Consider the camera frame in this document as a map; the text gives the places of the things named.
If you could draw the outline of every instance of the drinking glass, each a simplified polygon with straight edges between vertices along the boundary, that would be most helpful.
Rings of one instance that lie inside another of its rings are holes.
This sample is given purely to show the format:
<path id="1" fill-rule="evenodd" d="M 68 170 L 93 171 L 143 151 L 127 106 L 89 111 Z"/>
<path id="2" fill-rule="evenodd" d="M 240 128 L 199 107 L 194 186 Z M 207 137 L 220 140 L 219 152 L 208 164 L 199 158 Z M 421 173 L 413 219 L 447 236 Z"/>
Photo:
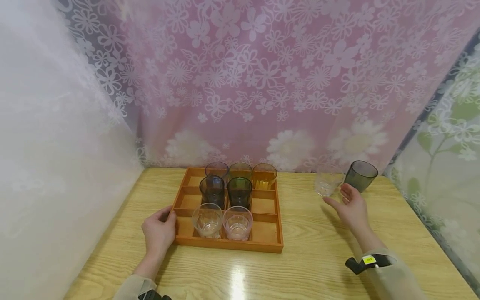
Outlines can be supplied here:
<path id="1" fill-rule="evenodd" d="M 330 196 L 342 183 L 345 175 L 340 167 L 334 165 L 322 165 L 317 169 L 315 177 L 315 191 L 320 196 Z"/>
<path id="2" fill-rule="evenodd" d="M 224 182 L 228 181 L 228 165 L 221 161 L 209 163 L 205 167 L 205 175 L 216 175 L 223 179 Z"/>
<path id="3" fill-rule="evenodd" d="M 243 206 L 232 206 L 223 214 L 223 227 L 229 240 L 248 240 L 252 213 Z"/>
<path id="4" fill-rule="evenodd" d="M 243 206 L 250 209 L 252 204 L 252 182 L 245 177 L 232 178 L 227 184 L 230 206 Z"/>
<path id="5" fill-rule="evenodd" d="M 350 165 L 345 183 L 353 186 L 359 192 L 363 192 L 377 176 L 378 170 L 375 166 L 366 161 L 357 160 Z"/>
<path id="6" fill-rule="evenodd" d="M 228 168 L 228 178 L 232 179 L 235 177 L 245 177 L 250 179 L 252 177 L 252 167 L 249 164 L 245 163 L 235 163 Z"/>
<path id="7" fill-rule="evenodd" d="M 202 193 L 202 204 L 215 203 L 222 208 L 225 207 L 225 184 L 221 177 L 209 175 L 202 179 L 199 188 Z"/>
<path id="8" fill-rule="evenodd" d="M 276 180 L 276 169 L 269 164 L 253 167 L 253 186 L 257 190 L 271 190 Z"/>
<path id="9" fill-rule="evenodd" d="M 192 223 L 204 238 L 219 239 L 222 229 L 222 209 L 214 203 L 204 203 L 192 215 Z"/>

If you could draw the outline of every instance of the pink floral curtain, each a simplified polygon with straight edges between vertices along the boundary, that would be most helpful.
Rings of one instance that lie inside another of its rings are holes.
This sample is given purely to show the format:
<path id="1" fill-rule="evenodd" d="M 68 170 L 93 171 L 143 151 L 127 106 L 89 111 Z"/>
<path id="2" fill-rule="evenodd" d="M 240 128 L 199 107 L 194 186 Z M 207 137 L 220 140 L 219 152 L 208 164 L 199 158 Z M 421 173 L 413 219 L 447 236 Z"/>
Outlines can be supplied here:
<path id="1" fill-rule="evenodd" d="M 138 0 L 108 38 L 158 166 L 383 170 L 480 25 L 477 3 Z"/>

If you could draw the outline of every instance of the sleeve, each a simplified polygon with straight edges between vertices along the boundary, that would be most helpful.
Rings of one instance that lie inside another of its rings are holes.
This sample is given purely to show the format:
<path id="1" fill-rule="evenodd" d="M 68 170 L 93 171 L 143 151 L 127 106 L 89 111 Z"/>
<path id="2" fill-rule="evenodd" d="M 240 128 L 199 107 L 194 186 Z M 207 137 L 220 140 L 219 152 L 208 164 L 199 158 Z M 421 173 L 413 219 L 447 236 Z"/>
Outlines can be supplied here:
<path id="1" fill-rule="evenodd" d="M 151 279 L 133 274 L 123 282 L 113 300 L 138 300 L 138 296 L 151 289 L 156 289 Z"/>
<path id="2" fill-rule="evenodd" d="M 366 270 L 382 300 L 427 300 L 408 266 L 386 248 L 366 252 L 365 255 L 387 255 L 390 266 Z"/>

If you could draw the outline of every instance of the right hand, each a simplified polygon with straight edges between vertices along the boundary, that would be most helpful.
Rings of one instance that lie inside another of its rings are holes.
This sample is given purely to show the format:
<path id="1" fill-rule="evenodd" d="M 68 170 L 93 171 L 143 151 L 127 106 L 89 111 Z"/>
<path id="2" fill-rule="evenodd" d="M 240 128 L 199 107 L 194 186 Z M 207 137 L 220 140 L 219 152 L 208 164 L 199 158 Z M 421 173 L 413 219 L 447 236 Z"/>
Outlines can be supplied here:
<path id="1" fill-rule="evenodd" d="M 172 206 L 164 207 L 145 219 L 142 230 L 145 235 L 147 257 L 161 258 L 175 239 L 177 215 L 170 212 Z"/>
<path id="2" fill-rule="evenodd" d="M 344 183 L 340 187 L 340 192 L 343 195 L 342 202 L 324 197 L 325 203 L 336 210 L 342 222 L 352 233 L 369 230 L 367 203 L 359 191 L 348 183 Z"/>

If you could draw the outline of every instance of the wooden table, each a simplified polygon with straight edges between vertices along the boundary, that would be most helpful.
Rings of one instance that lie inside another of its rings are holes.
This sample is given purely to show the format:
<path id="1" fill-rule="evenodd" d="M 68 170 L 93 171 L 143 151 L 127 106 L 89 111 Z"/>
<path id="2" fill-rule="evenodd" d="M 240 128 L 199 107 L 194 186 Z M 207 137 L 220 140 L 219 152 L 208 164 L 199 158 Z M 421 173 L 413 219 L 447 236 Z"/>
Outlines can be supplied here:
<path id="1" fill-rule="evenodd" d="M 175 199 L 184 169 L 149 168 L 112 220 L 66 299 L 111 299 L 144 254 L 143 219 Z M 378 299 L 345 266 L 351 235 L 313 190 L 315 174 L 278 174 L 281 254 L 172 246 L 158 291 L 173 300 Z M 476 300 L 389 179 L 363 193 L 373 229 L 410 266 L 430 299 Z"/>

